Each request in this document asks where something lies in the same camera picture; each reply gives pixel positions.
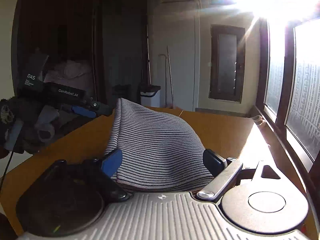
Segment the gloved left hand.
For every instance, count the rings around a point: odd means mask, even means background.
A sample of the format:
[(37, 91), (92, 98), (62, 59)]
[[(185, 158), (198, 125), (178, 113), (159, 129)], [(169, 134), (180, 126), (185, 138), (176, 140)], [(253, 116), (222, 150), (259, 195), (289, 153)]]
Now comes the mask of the gloved left hand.
[(1, 158), (9, 152), (36, 154), (55, 135), (59, 112), (16, 96), (1, 99)]

